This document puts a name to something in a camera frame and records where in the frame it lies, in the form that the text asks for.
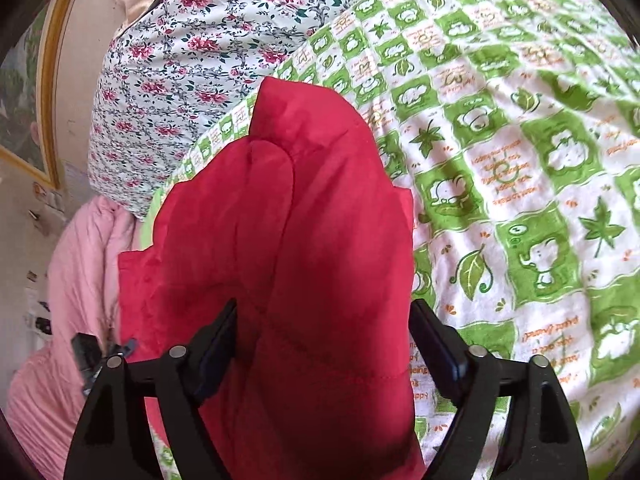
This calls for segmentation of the green white patterned quilt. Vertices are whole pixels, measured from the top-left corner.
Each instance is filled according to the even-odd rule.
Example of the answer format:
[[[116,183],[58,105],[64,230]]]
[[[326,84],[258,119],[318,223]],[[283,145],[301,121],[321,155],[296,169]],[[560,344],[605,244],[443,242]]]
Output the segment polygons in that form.
[[[418,201],[414,296],[546,356],[607,477],[639,432],[638,52],[598,0],[320,1],[344,12],[265,70],[357,107]]]

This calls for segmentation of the floral white pink bedsheet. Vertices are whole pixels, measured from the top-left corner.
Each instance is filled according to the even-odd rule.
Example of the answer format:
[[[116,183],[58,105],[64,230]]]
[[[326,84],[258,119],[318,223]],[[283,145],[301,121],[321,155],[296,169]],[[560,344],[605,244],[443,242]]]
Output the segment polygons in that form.
[[[358,0],[158,0],[111,42],[89,136],[93,189],[138,218],[206,130]]]

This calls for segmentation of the gold framed picture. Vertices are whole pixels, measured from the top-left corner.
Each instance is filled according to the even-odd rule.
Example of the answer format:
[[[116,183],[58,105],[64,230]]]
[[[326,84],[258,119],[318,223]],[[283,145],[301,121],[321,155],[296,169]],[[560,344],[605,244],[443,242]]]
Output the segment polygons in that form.
[[[73,0],[20,0],[1,24],[1,158],[61,184],[54,140],[58,57]]]

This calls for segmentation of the pink blanket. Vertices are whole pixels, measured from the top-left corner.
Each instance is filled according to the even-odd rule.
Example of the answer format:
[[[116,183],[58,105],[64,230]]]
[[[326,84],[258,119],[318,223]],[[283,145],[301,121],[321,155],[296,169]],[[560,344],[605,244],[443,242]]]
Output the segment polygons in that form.
[[[119,340],[117,258],[132,247],[136,219],[104,196],[81,206],[48,267],[52,338],[13,376],[6,420],[43,478],[61,479],[85,404],[72,339],[96,336],[103,351]]]

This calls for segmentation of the red padded jacket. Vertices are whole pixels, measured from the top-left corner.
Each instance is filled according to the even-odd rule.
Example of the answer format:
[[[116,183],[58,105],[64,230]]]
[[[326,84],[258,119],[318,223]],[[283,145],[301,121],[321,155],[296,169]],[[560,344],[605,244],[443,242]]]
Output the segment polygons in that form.
[[[238,304],[201,407],[235,479],[416,479],[408,316],[412,196],[328,88],[268,78],[250,132],[167,195],[118,258],[120,333],[160,356]]]

